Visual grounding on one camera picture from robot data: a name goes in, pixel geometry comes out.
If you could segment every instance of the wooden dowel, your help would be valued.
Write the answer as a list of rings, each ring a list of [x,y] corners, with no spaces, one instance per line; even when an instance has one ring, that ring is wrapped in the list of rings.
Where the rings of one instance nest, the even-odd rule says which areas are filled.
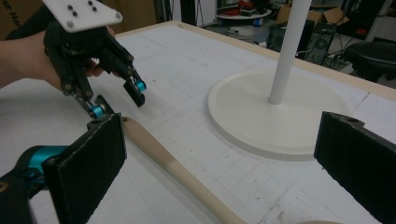
[[[122,118],[122,126],[125,136],[173,176],[222,223],[246,223],[173,157],[143,126],[125,117]]]

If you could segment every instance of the cardboard box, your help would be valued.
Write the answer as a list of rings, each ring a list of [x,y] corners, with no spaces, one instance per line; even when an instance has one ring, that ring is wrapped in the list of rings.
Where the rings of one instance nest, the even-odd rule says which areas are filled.
[[[116,33],[157,23],[153,1],[104,0],[105,5],[118,10],[123,20],[110,26]],[[43,6],[42,0],[3,0],[0,5],[0,40],[18,29],[33,13]]]
[[[0,5],[0,39],[18,29],[43,5],[42,0],[3,0]]]
[[[288,21],[290,12],[291,3],[282,6],[276,17],[276,24]],[[306,18],[308,20],[314,21],[315,24],[318,24],[318,22],[329,22],[341,25],[349,21],[349,19],[344,16],[344,13],[340,7],[325,5],[312,5]]]

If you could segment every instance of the white tabletop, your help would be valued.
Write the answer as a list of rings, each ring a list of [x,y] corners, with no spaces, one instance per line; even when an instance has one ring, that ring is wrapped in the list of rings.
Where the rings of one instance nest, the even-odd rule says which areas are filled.
[[[116,112],[142,124],[248,223],[377,223],[317,161],[259,157],[235,147],[217,132],[207,115],[211,88],[235,73],[275,70],[276,59],[257,53],[261,49],[254,52],[249,50],[253,47],[241,48],[245,45],[236,46],[227,38],[221,41],[222,37],[183,27],[187,26],[169,22],[118,37],[134,55],[134,66],[148,85],[143,106],[135,106],[122,87],[122,79],[107,74],[90,78],[94,93],[103,94]],[[308,63],[297,64],[293,73],[338,92],[354,118],[396,143],[396,102],[392,96],[370,93],[359,88],[360,84],[350,85],[350,80],[361,80],[341,83],[328,78],[329,74],[341,74],[318,66],[303,69]],[[90,120],[72,97],[42,81],[22,80],[1,89],[0,175],[12,169],[29,147],[70,145],[86,132]],[[120,174],[89,223],[219,223],[128,140],[127,154]],[[57,223],[48,192],[37,194],[31,204],[38,223]]]

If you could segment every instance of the white pole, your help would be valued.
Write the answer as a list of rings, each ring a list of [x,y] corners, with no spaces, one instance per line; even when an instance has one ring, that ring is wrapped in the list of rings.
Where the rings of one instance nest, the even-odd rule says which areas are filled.
[[[372,27],[370,28],[369,34],[366,36],[365,41],[371,42],[374,40],[376,32],[379,30],[382,24],[382,20],[384,17],[387,16],[388,8],[392,4],[393,0],[386,0],[384,5],[382,5],[381,10],[379,10],[378,14],[376,15],[375,21],[373,22]]]
[[[280,50],[279,62],[277,63],[275,78],[271,89],[269,101],[274,105],[280,105],[285,93],[286,85],[290,76],[301,34],[303,33],[306,16],[312,0],[295,0],[291,6],[291,13]]]

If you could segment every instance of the robotic hand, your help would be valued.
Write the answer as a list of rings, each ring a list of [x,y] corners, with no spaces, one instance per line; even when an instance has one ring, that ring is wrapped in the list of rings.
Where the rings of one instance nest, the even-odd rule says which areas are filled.
[[[107,31],[120,22],[119,12],[98,1],[43,0],[40,8],[7,39],[22,38],[46,30],[46,54],[61,80],[65,95],[76,100],[92,115],[93,91],[85,74],[85,63],[94,58],[108,73],[125,80],[123,85],[137,106],[145,103],[145,82],[133,66],[134,57]]]

